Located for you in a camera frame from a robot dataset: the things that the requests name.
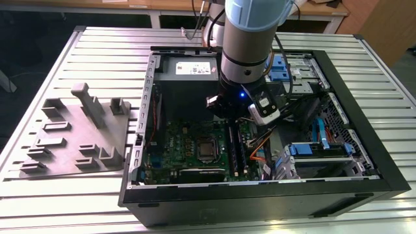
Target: cable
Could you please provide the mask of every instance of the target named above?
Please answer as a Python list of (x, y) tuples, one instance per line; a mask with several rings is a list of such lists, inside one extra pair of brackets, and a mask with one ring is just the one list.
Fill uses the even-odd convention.
[(285, 119), (289, 117), (293, 113), (292, 111), (297, 108), (297, 106), (301, 104), (302, 101), (310, 99), (310, 98), (317, 98), (320, 95), (324, 93), (316, 93), (316, 94), (308, 94), (302, 95), (296, 101), (289, 103), (281, 110), (280, 110), (280, 116), (277, 117), (276, 120), (273, 120), (269, 123), (269, 128), (260, 134), (260, 136), (249, 141), (249, 145), (253, 145), (256, 142), (258, 142), (262, 138), (268, 137), (273, 131), (273, 129), (277, 127), (277, 123), (280, 120)]
[(202, 19), (202, 21), (201, 21), (201, 18), (202, 18), (202, 8), (204, 8), (204, 5), (201, 5), (200, 16), (198, 16), (197, 21), (196, 21), (196, 26), (194, 26), (194, 30), (193, 30), (192, 36), (189, 37), (188, 34), (185, 33), (185, 36), (186, 36), (188, 40), (192, 40), (192, 39), (194, 38), (194, 35), (196, 35), (197, 30), (198, 30), (200, 27), (202, 26), (202, 23), (204, 23), (204, 21), (205, 21), (205, 19), (206, 19), (206, 17), (208, 17), (208, 13), (209, 13), (209, 9), (210, 9), (210, 3), (209, 3), (209, 5), (208, 5), (208, 10), (206, 10), (206, 12), (205, 12), (204, 19)]
[(298, 8), (298, 5), (296, 4), (294, 1), (293, 1), (293, 4), (294, 4), (294, 6), (296, 6), (296, 8), (297, 8), (297, 20), (300, 20), (300, 8)]
[(330, 133), (330, 130), (329, 130), (328, 126), (325, 126), (325, 133), (328, 135), (328, 138), (330, 139), (330, 142), (332, 143), (336, 142), (336, 139), (333, 138), (333, 135)]
[(250, 118), (240, 117), (240, 119), (254, 122)]
[(274, 53), (273, 53), (273, 46), (272, 46), (272, 48), (270, 48), (270, 59), (269, 59), (268, 67), (266, 67), (265, 71), (262, 72), (262, 75), (266, 75), (270, 72), (272, 66), (273, 66), (273, 60), (274, 60)]
[(213, 25), (217, 22), (217, 20), (220, 19), (220, 17), (222, 16), (224, 12), (225, 12), (225, 9), (220, 12), (220, 14), (217, 14), (217, 16), (214, 17), (214, 19), (213, 19), (213, 21), (210, 22), (210, 25), (209, 25), (208, 38), (206, 38), (208, 50), (210, 50), (210, 34), (212, 34)]
[(265, 166), (268, 167), (268, 172), (265, 166), (262, 167), (262, 180), (269, 180), (272, 174), (272, 151), (269, 139), (266, 139), (266, 141), (264, 142), (262, 150), (264, 150)]
[(264, 145), (264, 143), (266, 142), (266, 140), (268, 140), (269, 138), (270, 138), (270, 134), (264, 138), (264, 140), (262, 140), (261, 143), (258, 144), (257, 148), (254, 149), (254, 151), (253, 151), (252, 154), (249, 155), (249, 159), (265, 161), (264, 158), (261, 158), (261, 157), (254, 157), (254, 154), (256, 154), (256, 152), (258, 151), (258, 149), (261, 148), (261, 146)]
[(288, 79), (289, 79), (289, 89), (288, 89), (288, 93), (286, 93), (285, 98), (289, 100), (290, 96), (292, 96), (292, 92), (293, 92), (293, 76), (292, 76), (292, 72), (290, 72), (290, 64), (286, 61), (286, 53), (285, 53), (284, 46), (281, 45), (281, 42), (278, 40), (276, 33), (274, 33), (274, 40), (278, 44), (281, 57), (284, 57), (284, 61), (285, 61), (285, 69), (286, 69), (286, 74), (288, 74)]
[(196, 16), (196, 11), (194, 11), (194, 0), (190, 0), (192, 2), (192, 11), (193, 11), (193, 16), (194, 16), (194, 20), (197, 22), (197, 16)]

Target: black cable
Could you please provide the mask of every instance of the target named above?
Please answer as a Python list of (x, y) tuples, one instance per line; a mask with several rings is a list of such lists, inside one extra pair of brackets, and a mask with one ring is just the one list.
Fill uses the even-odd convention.
[(266, 167), (262, 167), (262, 180), (269, 180), (272, 178), (272, 150), (270, 150), (270, 139), (265, 141), (262, 144), (262, 151), (264, 151), (264, 159)]
[(278, 121), (281, 121), (284, 118), (289, 117), (293, 113), (292, 111), (296, 109), (296, 107), (298, 107), (298, 105), (301, 104), (302, 101), (310, 99), (310, 98), (318, 98), (322, 94), (325, 93), (316, 93), (316, 94), (308, 94), (308, 95), (302, 95), (297, 100), (294, 100), (293, 102), (290, 102), (286, 106), (284, 106), (284, 108), (280, 109), (280, 116), (277, 117), (276, 120), (273, 120), (266, 128), (266, 130), (258, 134), (258, 137), (254, 138), (249, 144), (254, 145), (261, 139), (264, 139), (265, 137), (269, 136), (269, 134), (272, 134), (273, 129), (277, 127), (277, 123)]
[(192, 2), (192, 11), (193, 11), (193, 16), (194, 16), (194, 20), (197, 22), (197, 16), (196, 16), (196, 12), (194, 12), (194, 0), (190, 0)]
[(277, 45), (280, 47), (281, 57), (284, 57), (284, 61), (285, 61), (285, 69), (286, 69), (288, 81), (289, 81), (289, 89), (288, 89), (288, 93), (285, 95), (285, 98), (289, 101), (290, 96), (292, 96), (292, 92), (293, 92), (293, 76), (292, 76), (292, 72), (290, 72), (290, 64), (286, 61), (286, 53), (285, 53), (284, 46), (281, 45), (281, 42), (278, 40), (276, 33), (274, 33), (274, 40), (276, 40)]
[(296, 4), (294, 0), (293, 0), (292, 2), (293, 2), (294, 6), (296, 6), (296, 8), (297, 8), (297, 23), (294, 24), (294, 26), (293, 26), (290, 32), (294, 31), (294, 28), (296, 28), (296, 26), (298, 25), (298, 22), (300, 22), (300, 8), (298, 8), (298, 5)]
[(214, 17), (214, 19), (213, 19), (213, 21), (212, 21), (212, 23), (209, 25), (208, 38), (206, 38), (206, 46), (208, 46), (209, 50), (210, 50), (210, 34), (212, 34), (213, 25), (218, 21), (218, 19), (222, 16), (224, 12), (225, 12), (225, 9), (220, 12), (220, 14), (217, 14), (217, 16)]
[(296, 4), (296, 2), (293, 2), (296, 8), (297, 8), (297, 20), (300, 20), (300, 8), (298, 8), (298, 5)]
[(210, 3), (209, 3), (209, 5), (208, 5), (208, 10), (206, 10), (206, 12), (205, 12), (202, 21), (201, 21), (202, 12), (200, 12), (200, 16), (198, 16), (197, 21), (196, 21), (196, 26), (194, 26), (194, 30), (193, 30), (192, 36), (189, 37), (188, 34), (185, 34), (188, 40), (192, 40), (192, 39), (193, 39), (193, 37), (194, 37), (194, 35), (196, 35), (196, 31), (197, 31), (197, 30), (200, 29), (200, 27), (202, 26), (202, 23), (204, 23), (204, 21), (205, 21), (205, 19), (206, 19), (206, 17), (208, 17), (209, 9), (210, 9)]

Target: metal table surface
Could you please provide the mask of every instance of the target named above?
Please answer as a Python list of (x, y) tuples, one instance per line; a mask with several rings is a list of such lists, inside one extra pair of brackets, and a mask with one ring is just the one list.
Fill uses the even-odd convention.
[(45, 98), (77, 102), (74, 82), (88, 82), (89, 94), (105, 102), (122, 97), (132, 103), (126, 145), (140, 106), (149, 46), (198, 46), (172, 29), (86, 27), (74, 31), (0, 156), (0, 231), (10, 233), (350, 233), (416, 232), (416, 109), (404, 89), (365, 41), (352, 35), (280, 33), (285, 49), (325, 50), (377, 135), (413, 190), (372, 202), (337, 217), (177, 226), (146, 229), (117, 206), (121, 171), (68, 175), (50, 179), (4, 179), (17, 176), (25, 146), (45, 118)]

